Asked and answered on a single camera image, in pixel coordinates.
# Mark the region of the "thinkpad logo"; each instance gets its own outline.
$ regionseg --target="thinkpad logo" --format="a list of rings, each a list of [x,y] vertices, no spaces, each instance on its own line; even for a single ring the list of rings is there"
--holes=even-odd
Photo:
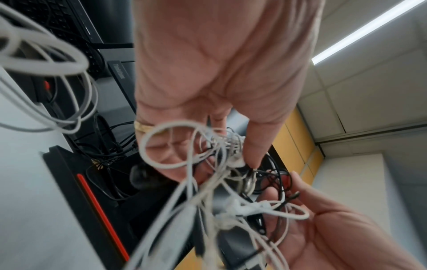
[[[119,75],[119,77],[121,79],[124,79],[125,76],[123,75],[123,71],[119,68],[119,65],[118,64],[114,64],[113,67],[117,71],[117,74]]]

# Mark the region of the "white desk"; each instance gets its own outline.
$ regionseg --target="white desk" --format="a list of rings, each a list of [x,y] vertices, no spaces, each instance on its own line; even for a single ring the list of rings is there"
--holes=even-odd
[[[0,121],[40,127],[0,96]],[[0,128],[0,269],[101,270],[88,241],[41,154],[61,133]]]

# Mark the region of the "fluorescent light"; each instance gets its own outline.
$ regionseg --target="fluorescent light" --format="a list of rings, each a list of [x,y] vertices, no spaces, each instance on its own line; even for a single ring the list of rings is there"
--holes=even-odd
[[[345,47],[349,46],[350,44],[356,42],[357,40],[361,39],[362,37],[370,34],[371,32],[375,31],[376,29],[380,28],[381,26],[385,25],[386,23],[390,22],[391,20],[399,17],[400,15],[404,14],[405,12],[415,8],[419,4],[423,3],[426,0],[404,0],[398,5],[394,6],[389,11],[385,12],[381,16],[377,17],[373,21],[369,22],[365,26],[359,28],[358,30],[354,31],[350,35],[346,36],[342,40],[338,41],[334,45],[330,46],[320,54],[316,55],[311,59],[313,61],[313,64],[318,64],[325,60],[326,58],[330,57],[331,55],[341,51]]]

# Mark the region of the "keyboard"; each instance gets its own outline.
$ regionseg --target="keyboard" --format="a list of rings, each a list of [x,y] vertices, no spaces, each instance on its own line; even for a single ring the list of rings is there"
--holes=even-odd
[[[14,0],[12,7],[47,28],[58,38],[81,50],[89,60],[88,73],[97,78],[104,71],[101,54],[82,36],[77,20],[65,0]]]

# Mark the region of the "red stripe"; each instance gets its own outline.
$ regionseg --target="red stripe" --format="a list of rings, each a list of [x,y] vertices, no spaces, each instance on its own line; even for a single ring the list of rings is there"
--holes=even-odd
[[[129,254],[126,251],[125,247],[120,241],[120,238],[117,236],[116,231],[114,230],[113,226],[111,225],[110,221],[108,220],[107,216],[105,215],[104,211],[101,208],[101,205],[99,205],[97,198],[93,194],[92,190],[90,189],[88,183],[86,182],[86,179],[83,175],[80,173],[77,175],[77,178],[79,178],[81,185],[85,189],[87,195],[89,196],[89,199],[92,201],[93,206],[97,210],[99,216],[101,217],[102,222],[104,223],[105,227],[107,228],[108,232],[110,233],[111,237],[113,238],[113,241],[116,243],[117,248],[119,249],[121,255],[125,259],[125,261],[129,260]]]

